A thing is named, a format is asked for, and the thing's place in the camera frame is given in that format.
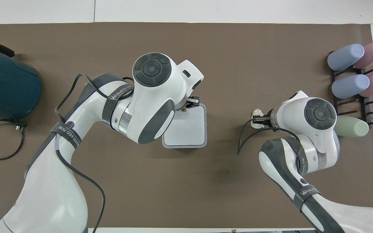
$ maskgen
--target black strap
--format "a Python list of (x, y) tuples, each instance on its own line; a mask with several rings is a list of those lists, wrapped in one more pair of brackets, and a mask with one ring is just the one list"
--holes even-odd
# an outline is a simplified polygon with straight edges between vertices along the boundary
[(305, 149), (303, 149), (302, 144), (293, 137), (285, 137), (283, 139), (289, 143), (290, 147), (296, 153), (298, 161), (296, 164), (297, 172), (304, 176), (308, 172), (308, 157), (306, 156)]
[(62, 137), (64, 137), (67, 141), (73, 145), (74, 149), (77, 149), (77, 147), (82, 142), (81, 137), (77, 134), (76, 131), (74, 131), (72, 128), (64, 124), (63, 122), (58, 122), (50, 132), (60, 134)]
[(299, 212), (302, 212), (303, 203), (313, 194), (320, 194), (320, 192), (314, 186), (308, 184), (307, 186), (301, 187), (294, 195), (293, 205)]
[(103, 107), (102, 112), (102, 120), (109, 128), (114, 129), (111, 126), (111, 116), (113, 115), (113, 111), (116, 108), (118, 100), (131, 90), (133, 90), (133, 86), (131, 86), (130, 84), (121, 85), (116, 90), (114, 90), (106, 99), (106, 103)]

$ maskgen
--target black cable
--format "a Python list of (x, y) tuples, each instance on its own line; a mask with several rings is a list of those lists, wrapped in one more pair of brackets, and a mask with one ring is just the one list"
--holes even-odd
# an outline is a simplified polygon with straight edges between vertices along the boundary
[(129, 79), (129, 80), (132, 80), (132, 82), (134, 82), (134, 80), (133, 80), (132, 77), (123, 77), (122, 79), (123, 79), (123, 80)]
[(242, 128), (242, 130), (241, 130), (241, 133), (240, 133), (240, 141), (239, 141), (239, 143), (238, 143), (238, 149), (237, 149), (237, 155), (240, 153), (242, 147), (243, 147), (244, 144), (248, 141), (248, 139), (250, 139), (250, 138), (253, 137), (254, 135), (256, 135), (256, 134), (258, 134), (258, 133), (260, 133), (260, 132), (262, 132), (262, 131), (266, 131), (266, 130), (273, 130), (274, 132), (280, 130), (280, 131), (287, 132), (287, 133), (291, 134), (293, 137), (295, 137), (295, 139), (298, 140), (298, 141), (300, 142), (299, 137), (298, 137), (296, 134), (294, 134), (292, 131), (289, 131), (289, 130), (284, 129), (284, 128), (268, 127), (268, 128), (261, 128), (261, 129), (255, 131), (254, 133), (250, 134), (248, 137), (246, 137), (246, 139), (244, 139), (243, 144), (241, 144), (241, 138), (242, 138), (242, 134), (243, 134), (244, 128), (245, 128), (246, 125), (247, 125), (249, 122), (251, 122), (251, 121), (253, 121), (253, 119), (247, 121), (247, 122), (244, 124), (244, 126), (243, 126), (243, 128)]
[[(10, 122), (10, 123), (12, 123), (12, 124), (15, 124), (16, 126), (21, 127), (22, 129), (25, 128), (25, 126), (27, 125), (25, 122), (22, 122), (22, 121), (16, 121), (16, 120), (0, 119), (0, 121)], [(19, 144), (17, 150), (16, 150), (14, 153), (12, 153), (11, 155), (9, 155), (9, 156), (6, 156), (6, 157), (4, 157), (4, 158), (0, 158), (0, 161), (1, 161), (1, 160), (6, 160), (6, 159), (9, 159), (9, 158), (12, 158), (14, 155), (16, 155), (16, 154), (20, 151), (22, 145), (24, 144), (24, 132), (23, 132), (22, 129), (20, 130), (20, 131), (21, 131), (21, 143)]]
[(71, 88), (70, 88), (70, 91), (68, 92), (68, 94), (64, 97), (64, 99), (58, 104), (58, 106), (54, 109), (54, 112), (56, 113), (56, 115), (58, 115), (58, 117), (60, 118), (60, 121), (65, 123), (65, 120), (64, 120), (64, 117), (60, 114), (60, 112), (58, 111), (58, 109), (64, 104), (64, 102), (68, 99), (68, 97), (70, 97), (71, 93), (73, 92), (74, 90), (74, 87), (76, 86), (77, 84), (77, 81), (79, 80), (80, 77), (85, 77), (87, 79), (87, 81), (89, 81), (90, 85), (93, 87), (93, 89), (95, 89), (95, 91), (97, 93), (99, 93), (101, 96), (103, 96), (104, 98), (107, 98), (108, 96), (105, 95), (103, 92), (101, 92), (99, 90), (99, 88), (97, 88), (96, 84), (85, 74), (78, 74), (76, 76), (76, 78), (74, 79), (74, 82), (73, 84), (71, 85)]
[(57, 157), (60, 159), (60, 161), (67, 167), (69, 168), (71, 171), (73, 171), (74, 173), (78, 174), (79, 176), (83, 177), (84, 179), (88, 180), (90, 183), (94, 184), (94, 186), (96, 186), (100, 192), (102, 193), (102, 197), (103, 197), (103, 203), (102, 203), (102, 210), (100, 211), (100, 215), (99, 215), (99, 218), (97, 220), (97, 223), (95, 225), (95, 228), (93, 229), (93, 232), (92, 233), (95, 233), (96, 230), (97, 230), (97, 227), (99, 226), (99, 223), (100, 223), (100, 220), (102, 219), (102, 216), (103, 216), (103, 211), (105, 210), (105, 205), (106, 205), (106, 195), (105, 195), (105, 192), (103, 191), (102, 187), (100, 187), (100, 185), (98, 183), (96, 183), (94, 180), (92, 180), (90, 177), (88, 177), (87, 175), (81, 173), (79, 170), (77, 170), (76, 168), (74, 168), (71, 164), (69, 164), (65, 159), (64, 157), (61, 155), (60, 151), (59, 150), (56, 150), (56, 154), (57, 154)]

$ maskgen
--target black joint cap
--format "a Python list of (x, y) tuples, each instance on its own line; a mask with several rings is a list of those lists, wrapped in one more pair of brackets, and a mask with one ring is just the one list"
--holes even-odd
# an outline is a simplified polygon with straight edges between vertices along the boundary
[(171, 75), (171, 63), (161, 53), (148, 53), (136, 60), (133, 65), (133, 76), (146, 87), (157, 87), (165, 83)]
[(304, 113), (307, 123), (315, 129), (325, 130), (336, 122), (335, 109), (323, 99), (309, 100)]

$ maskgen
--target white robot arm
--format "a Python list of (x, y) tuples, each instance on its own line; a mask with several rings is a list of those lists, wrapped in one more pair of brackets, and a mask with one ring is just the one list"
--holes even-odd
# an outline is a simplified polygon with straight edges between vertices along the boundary
[(299, 139), (289, 136), (268, 140), (259, 152), (263, 171), (283, 189), (296, 209), (320, 233), (373, 233), (373, 208), (331, 202), (302, 177), (337, 161), (339, 141), (333, 131), (333, 106), (299, 91), (260, 119), (265, 121), (267, 117), (269, 126), (292, 131)]
[(191, 62), (176, 65), (161, 53), (141, 56), (133, 66), (133, 77), (130, 97), (133, 87), (111, 73), (93, 80), (107, 98), (86, 85), (65, 122), (56, 124), (30, 162), (17, 201), (0, 220), (0, 233), (82, 233), (87, 223), (86, 199), (61, 160), (71, 163), (74, 150), (98, 121), (139, 144), (157, 139), (203, 80)]

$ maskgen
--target dark green kettle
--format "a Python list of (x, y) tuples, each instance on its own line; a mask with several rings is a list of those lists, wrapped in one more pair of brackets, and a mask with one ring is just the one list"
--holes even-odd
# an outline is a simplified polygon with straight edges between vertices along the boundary
[(0, 45), (0, 119), (19, 119), (36, 105), (41, 94), (37, 73), (12, 57), (14, 52)]

